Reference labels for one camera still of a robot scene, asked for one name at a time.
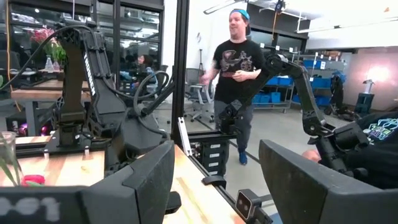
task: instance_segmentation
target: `white label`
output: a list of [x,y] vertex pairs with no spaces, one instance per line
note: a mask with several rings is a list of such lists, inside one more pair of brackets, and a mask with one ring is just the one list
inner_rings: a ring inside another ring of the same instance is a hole
[[20,199],[15,205],[5,197],[0,197],[0,217],[6,216],[10,211],[15,211],[20,215],[33,215],[40,210],[40,207],[46,208],[45,219],[49,222],[60,220],[60,204],[51,197],[39,200],[29,197]]
[[93,76],[91,75],[90,64],[88,63],[87,53],[85,53],[85,64],[86,64],[86,71],[88,75],[88,83],[90,84],[91,94],[95,95],[95,87],[94,87],[94,80]]
[[210,154],[209,155],[210,158],[216,158],[216,157],[219,157],[219,156],[220,156],[219,153],[214,153],[214,154]]
[[326,62],[321,62],[321,69],[325,69],[326,68]]
[[221,145],[220,144],[215,144],[215,145],[211,145],[210,149],[216,149],[218,147],[221,147]]
[[214,167],[214,166],[218,166],[218,162],[213,162],[213,163],[209,164],[209,167]]

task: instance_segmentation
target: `wooden table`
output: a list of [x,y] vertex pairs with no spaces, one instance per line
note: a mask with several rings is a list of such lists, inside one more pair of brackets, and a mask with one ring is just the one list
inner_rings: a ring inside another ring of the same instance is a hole
[[[58,87],[62,88],[63,81],[49,80],[47,82],[36,85],[37,87]],[[87,82],[83,81],[82,88],[88,88]],[[25,114],[27,123],[27,132],[29,136],[39,135],[37,118],[35,111],[38,102],[54,102],[62,96],[62,90],[50,91],[50,90],[15,90],[11,92],[11,98],[16,101],[25,102]],[[90,93],[81,92],[81,100],[90,101]]]
[[[50,137],[17,138],[17,144],[47,142]],[[19,160],[22,170],[44,174],[46,185],[92,185],[103,178],[104,152],[70,154],[61,157],[33,157]],[[0,185],[8,185],[0,177]],[[204,175],[175,147],[174,181],[172,190],[181,196],[182,207],[177,213],[166,215],[164,223],[244,223],[223,196],[213,187],[201,182]]]

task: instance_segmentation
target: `person in background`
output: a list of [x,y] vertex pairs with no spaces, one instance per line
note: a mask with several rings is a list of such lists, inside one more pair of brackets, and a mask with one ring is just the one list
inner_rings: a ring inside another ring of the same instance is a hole
[[[250,90],[252,82],[260,74],[264,63],[260,46],[246,38],[248,30],[250,30],[249,23],[250,16],[245,10],[234,9],[231,11],[229,14],[230,39],[216,48],[211,68],[202,76],[203,84],[208,85],[210,80],[220,73],[214,102],[217,129],[220,126],[219,114],[228,104],[241,97],[241,91]],[[249,105],[244,111],[242,119],[235,123],[240,130],[236,142],[239,162],[242,165],[248,163],[246,148],[250,138],[253,109],[253,105]]]
[[[368,135],[369,146],[349,151],[343,158],[349,169],[365,168],[367,177],[361,181],[380,189],[398,189],[398,111],[373,113],[356,123]],[[316,149],[305,151],[303,157],[318,163]],[[274,224],[281,224],[278,213],[270,216]]]
[[[153,76],[149,80],[148,85],[146,87],[147,87],[148,93],[155,92],[157,89],[158,83],[157,83],[157,78],[155,76],[155,71],[152,69],[154,60],[149,55],[141,55],[140,57],[138,57],[137,63],[138,63],[138,65],[142,65],[143,67],[145,67],[145,71],[147,72],[148,75]],[[135,83],[131,84],[131,90],[133,93],[136,92],[138,85],[139,85],[139,82],[135,82]]]

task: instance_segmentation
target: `floor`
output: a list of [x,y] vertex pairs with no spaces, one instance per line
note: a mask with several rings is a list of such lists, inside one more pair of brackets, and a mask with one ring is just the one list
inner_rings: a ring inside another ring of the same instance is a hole
[[[14,106],[0,106],[0,130],[6,130],[5,117],[16,113]],[[159,109],[154,111],[160,129],[168,132],[171,124],[167,121],[171,119],[171,105],[162,104]],[[214,123],[209,122],[209,118],[203,117],[198,121],[190,122],[190,118],[185,119],[187,131],[208,131],[214,128]],[[339,127],[347,122],[336,118],[327,117],[330,124]],[[261,167],[258,163],[259,141],[269,139],[281,146],[286,147],[298,154],[303,153],[312,147],[307,145],[308,135],[302,130],[302,115],[300,111],[288,110],[282,113],[280,110],[255,110],[252,121],[252,132],[247,148],[249,160],[246,166],[238,162],[238,151],[234,146],[234,141],[229,147],[229,160],[227,163],[226,181],[227,191],[233,197],[237,196],[239,189],[251,189],[258,196],[269,194],[267,184],[262,175]],[[263,209],[272,215],[277,212],[272,201],[267,202]]]

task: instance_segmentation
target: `pink object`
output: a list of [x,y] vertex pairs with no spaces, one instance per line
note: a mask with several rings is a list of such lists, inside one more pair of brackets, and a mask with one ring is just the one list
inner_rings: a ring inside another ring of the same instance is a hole
[[34,182],[36,184],[44,185],[45,179],[42,175],[26,175],[22,178],[22,186],[29,186],[26,182]]

